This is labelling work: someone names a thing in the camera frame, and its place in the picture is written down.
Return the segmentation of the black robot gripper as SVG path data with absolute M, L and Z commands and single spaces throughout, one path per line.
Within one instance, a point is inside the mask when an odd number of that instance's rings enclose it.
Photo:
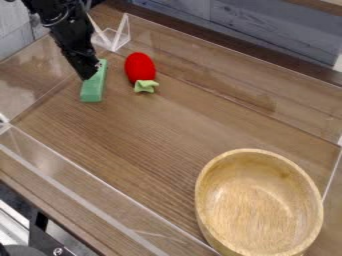
M 90 44 L 93 27 L 81 0 L 21 0 L 62 49 L 61 53 L 81 80 L 97 72 L 98 59 Z

